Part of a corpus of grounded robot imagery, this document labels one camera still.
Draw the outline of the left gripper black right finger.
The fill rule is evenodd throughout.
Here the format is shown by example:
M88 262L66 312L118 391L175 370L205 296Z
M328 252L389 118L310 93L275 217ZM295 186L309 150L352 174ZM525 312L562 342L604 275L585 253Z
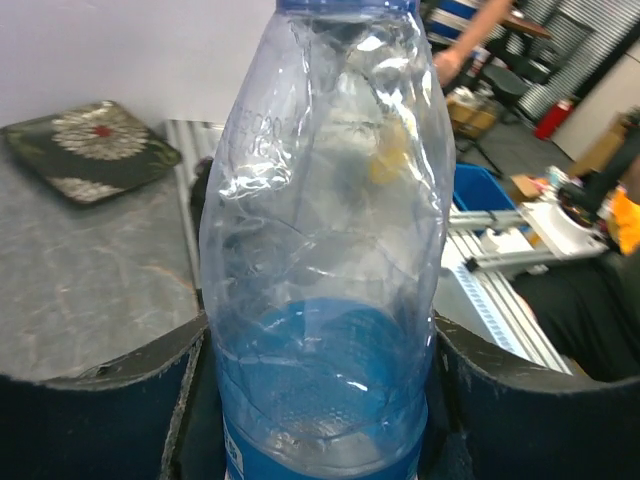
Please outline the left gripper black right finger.
M462 433L477 479L636 479L639 380L534 364L436 314L425 433L434 461Z

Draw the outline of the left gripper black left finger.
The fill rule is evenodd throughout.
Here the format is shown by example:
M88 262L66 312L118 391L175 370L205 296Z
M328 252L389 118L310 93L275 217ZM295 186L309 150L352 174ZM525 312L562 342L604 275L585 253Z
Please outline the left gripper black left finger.
M1 377L4 479L217 479L220 398L204 314L74 378Z

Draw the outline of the blue-label water bottle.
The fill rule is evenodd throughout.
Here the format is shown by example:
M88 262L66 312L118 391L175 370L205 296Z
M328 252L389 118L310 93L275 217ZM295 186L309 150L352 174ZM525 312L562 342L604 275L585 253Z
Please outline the blue-label water bottle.
M414 1L279 1L199 228L231 479L412 479L455 170Z

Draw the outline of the person forearm background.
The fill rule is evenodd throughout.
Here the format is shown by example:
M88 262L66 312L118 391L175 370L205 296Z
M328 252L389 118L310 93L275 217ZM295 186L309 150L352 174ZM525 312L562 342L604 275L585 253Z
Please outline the person forearm background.
M468 25L447 46L434 54L440 84L445 87L460 73L464 61L511 10L512 1L481 1L468 18Z

